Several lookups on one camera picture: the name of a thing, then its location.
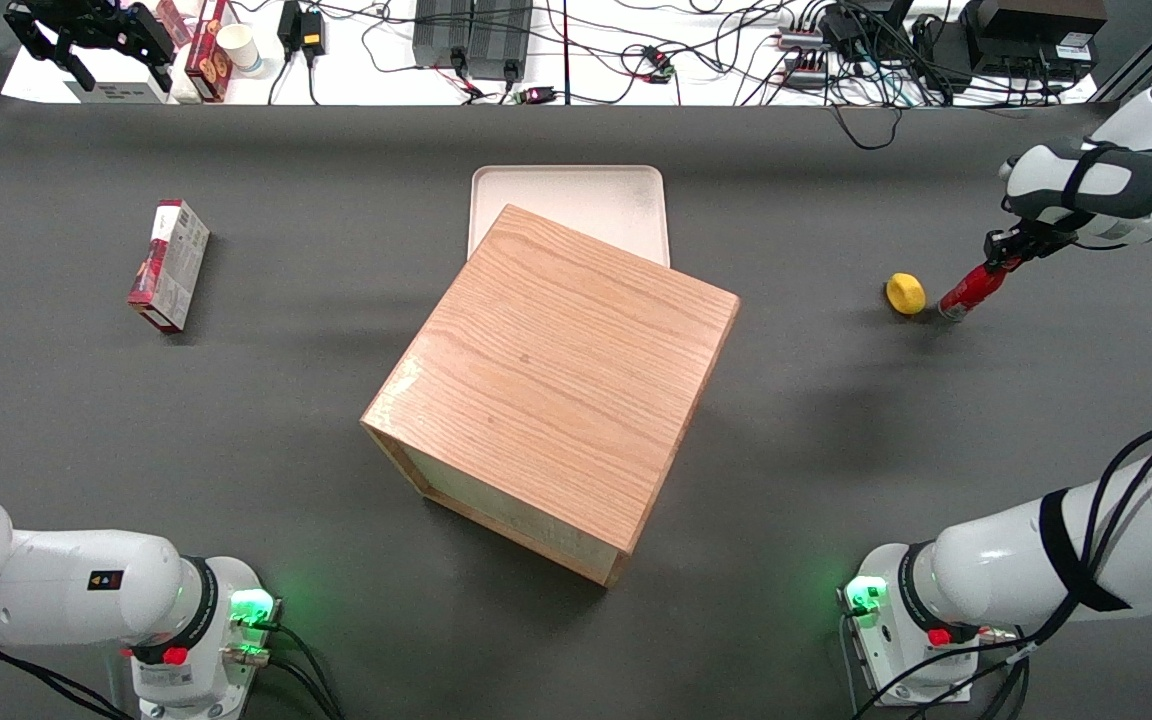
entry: dark gray table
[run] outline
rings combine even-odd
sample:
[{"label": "dark gray table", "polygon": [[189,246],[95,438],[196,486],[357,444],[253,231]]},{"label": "dark gray table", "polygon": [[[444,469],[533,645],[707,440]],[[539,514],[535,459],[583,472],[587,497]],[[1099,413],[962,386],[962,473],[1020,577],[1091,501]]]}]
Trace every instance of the dark gray table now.
[{"label": "dark gray table", "polygon": [[[1053,256],[942,338],[878,300],[893,270],[955,282],[1010,222],[998,165],[1105,111],[911,111],[861,152],[823,109],[0,99],[0,502],[250,561],[351,717],[844,719],[832,589],[865,552],[1093,479],[1152,427],[1152,249]],[[357,423],[501,162],[657,165],[676,268],[744,301],[607,593],[420,501]],[[124,296],[172,196],[220,240],[165,340]],[[105,653],[26,655],[105,687]],[[249,717],[310,714],[262,674]],[[0,717],[82,711],[0,667]],[[1152,717],[1152,619],[1068,626],[1025,717]]]}]

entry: wood grain surface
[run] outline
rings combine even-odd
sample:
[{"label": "wood grain surface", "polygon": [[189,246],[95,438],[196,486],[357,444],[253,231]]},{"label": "wood grain surface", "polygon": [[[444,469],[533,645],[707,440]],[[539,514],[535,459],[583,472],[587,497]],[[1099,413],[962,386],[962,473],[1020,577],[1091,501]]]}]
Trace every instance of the wood grain surface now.
[{"label": "wood grain surface", "polygon": [[738,306],[507,206],[362,424],[628,555]]}]

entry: green indicator light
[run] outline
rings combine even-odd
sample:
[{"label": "green indicator light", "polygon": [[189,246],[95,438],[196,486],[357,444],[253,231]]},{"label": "green indicator light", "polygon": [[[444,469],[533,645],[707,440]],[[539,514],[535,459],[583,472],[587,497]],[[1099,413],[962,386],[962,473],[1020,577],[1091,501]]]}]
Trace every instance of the green indicator light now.
[{"label": "green indicator light", "polygon": [[882,597],[887,594],[887,579],[870,578],[861,575],[847,583],[847,597],[851,598],[851,606],[857,611],[873,612],[882,602]]},{"label": "green indicator light", "polygon": [[229,620],[260,623],[274,614],[274,596],[262,589],[238,591],[229,598]]}]

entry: wooden box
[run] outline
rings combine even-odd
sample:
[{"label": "wooden box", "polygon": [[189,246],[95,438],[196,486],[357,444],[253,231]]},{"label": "wooden box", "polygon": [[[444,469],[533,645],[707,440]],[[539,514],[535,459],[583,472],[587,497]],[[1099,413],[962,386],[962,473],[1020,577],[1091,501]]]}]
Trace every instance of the wooden box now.
[{"label": "wooden box", "polygon": [[737,306],[509,205],[362,424],[422,495],[611,588]]}]

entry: white tray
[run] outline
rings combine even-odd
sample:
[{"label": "white tray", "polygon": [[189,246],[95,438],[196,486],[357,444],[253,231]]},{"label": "white tray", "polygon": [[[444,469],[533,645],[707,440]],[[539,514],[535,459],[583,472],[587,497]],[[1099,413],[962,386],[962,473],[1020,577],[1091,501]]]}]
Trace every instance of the white tray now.
[{"label": "white tray", "polygon": [[650,165],[488,165],[473,174],[470,249],[516,205],[574,232],[669,266],[664,180]]}]

